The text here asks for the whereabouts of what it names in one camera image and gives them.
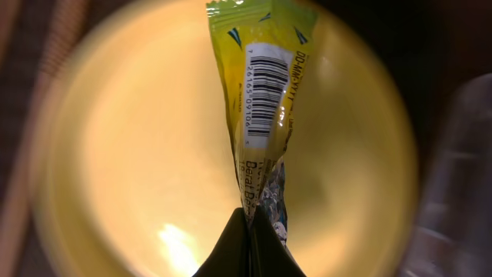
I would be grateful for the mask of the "green snack wrapper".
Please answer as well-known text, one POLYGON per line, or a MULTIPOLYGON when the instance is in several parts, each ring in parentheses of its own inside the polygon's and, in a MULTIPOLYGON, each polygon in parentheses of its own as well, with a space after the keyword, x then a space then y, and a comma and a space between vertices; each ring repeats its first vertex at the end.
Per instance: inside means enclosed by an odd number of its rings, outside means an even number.
POLYGON ((206 12, 246 220, 263 208, 285 244, 283 156, 317 13, 288 0, 212 1, 206 12))

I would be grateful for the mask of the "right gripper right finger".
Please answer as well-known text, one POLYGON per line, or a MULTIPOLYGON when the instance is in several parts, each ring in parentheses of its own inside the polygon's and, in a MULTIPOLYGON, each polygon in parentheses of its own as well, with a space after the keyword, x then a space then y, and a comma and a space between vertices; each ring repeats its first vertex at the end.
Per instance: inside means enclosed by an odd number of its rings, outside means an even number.
POLYGON ((249 233, 251 276, 305 277, 281 244, 262 208, 256 208, 249 233))

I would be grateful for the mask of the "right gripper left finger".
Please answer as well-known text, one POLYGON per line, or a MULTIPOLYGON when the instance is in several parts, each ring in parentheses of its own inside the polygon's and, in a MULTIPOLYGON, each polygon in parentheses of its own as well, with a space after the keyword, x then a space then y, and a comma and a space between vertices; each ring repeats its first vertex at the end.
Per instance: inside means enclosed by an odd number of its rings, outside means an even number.
POLYGON ((248 277, 249 241, 243 208, 235 209, 211 254, 193 277, 248 277))

